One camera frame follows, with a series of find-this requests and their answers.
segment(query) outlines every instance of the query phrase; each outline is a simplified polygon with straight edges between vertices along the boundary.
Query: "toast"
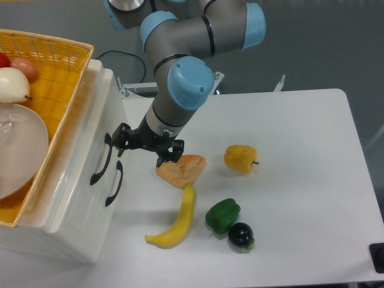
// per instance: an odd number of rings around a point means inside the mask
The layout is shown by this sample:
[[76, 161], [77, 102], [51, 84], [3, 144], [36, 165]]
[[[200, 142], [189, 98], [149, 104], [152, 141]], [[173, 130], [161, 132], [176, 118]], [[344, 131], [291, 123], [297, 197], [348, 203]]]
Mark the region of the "toast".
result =
[[169, 184], [184, 189], [201, 174], [206, 160], [201, 155], [182, 155], [177, 163], [166, 162], [156, 167], [156, 174]]

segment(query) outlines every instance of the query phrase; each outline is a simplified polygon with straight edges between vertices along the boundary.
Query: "banana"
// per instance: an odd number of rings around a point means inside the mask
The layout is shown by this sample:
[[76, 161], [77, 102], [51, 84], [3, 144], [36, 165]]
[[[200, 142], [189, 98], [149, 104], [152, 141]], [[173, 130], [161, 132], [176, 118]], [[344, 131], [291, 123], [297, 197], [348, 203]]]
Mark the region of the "banana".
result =
[[184, 188], [180, 212], [173, 226], [159, 235], [145, 235], [145, 241], [161, 248], [167, 248], [177, 244], [188, 232], [191, 225], [195, 198], [194, 188], [191, 184], [188, 184]]

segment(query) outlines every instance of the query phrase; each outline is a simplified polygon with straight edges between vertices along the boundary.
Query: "bin handle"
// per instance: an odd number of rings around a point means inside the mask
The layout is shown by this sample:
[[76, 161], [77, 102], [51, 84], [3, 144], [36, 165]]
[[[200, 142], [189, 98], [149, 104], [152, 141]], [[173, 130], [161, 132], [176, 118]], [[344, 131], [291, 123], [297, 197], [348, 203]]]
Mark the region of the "bin handle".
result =
[[103, 175], [106, 172], [107, 167], [109, 165], [110, 157], [111, 157], [111, 154], [112, 154], [112, 138], [111, 138], [111, 136], [110, 136], [110, 134], [108, 132], [106, 133], [106, 135], [104, 137], [104, 143], [108, 144], [108, 146], [109, 146], [109, 151], [108, 151], [107, 159], [106, 159], [106, 162], [104, 163], [103, 169], [100, 172], [95, 173], [95, 174], [93, 174], [91, 176], [91, 180], [89, 182], [89, 184], [91, 186], [96, 184], [97, 181], [99, 181], [100, 178], [103, 177]]
[[118, 187], [117, 187], [116, 192], [114, 193], [114, 195], [107, 197], [107, 199], [106, 199], [106, 207], [111, 205], [112, 202], [116, 199], [117, 195], [119, 194], [120, 188], [121, 188], [123, 172], [122, 172], [122, 164], [121, 164], [120, 160], [118, 160], [118, 162], [116, 163], [116, 169], [119, 170], [120, 173], [121, 173], [119, 184], [118, 184]]

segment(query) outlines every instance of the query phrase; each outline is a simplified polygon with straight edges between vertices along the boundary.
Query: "yellow basket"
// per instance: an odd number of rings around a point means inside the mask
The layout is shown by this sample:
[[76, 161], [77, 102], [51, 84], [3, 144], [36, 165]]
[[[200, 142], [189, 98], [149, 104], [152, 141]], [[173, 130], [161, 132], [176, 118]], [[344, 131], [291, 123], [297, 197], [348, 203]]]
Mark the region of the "yellow basket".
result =
[[0, 226], [16, 227], [36, 194], [93, 49], [92, 45], [63, 38], [0, 29], [0, 52], [11, 60], [26, 57], [38, 70], [38, 79], [31, 84], [32, 100], [22, 105], [43, 119], [49, 134], [46, 157], [34, 178], [14, 194], [0, 200]]

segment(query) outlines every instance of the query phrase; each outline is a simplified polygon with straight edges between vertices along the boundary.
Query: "white pear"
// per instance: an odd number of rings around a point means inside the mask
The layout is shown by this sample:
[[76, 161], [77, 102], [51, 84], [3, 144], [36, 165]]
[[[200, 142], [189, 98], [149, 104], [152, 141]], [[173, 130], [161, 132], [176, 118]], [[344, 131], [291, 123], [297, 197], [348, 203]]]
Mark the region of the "white pear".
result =
[[19, 103], [29, 98], [29, 82], [18, 69], [0, 68], [0, 102]]

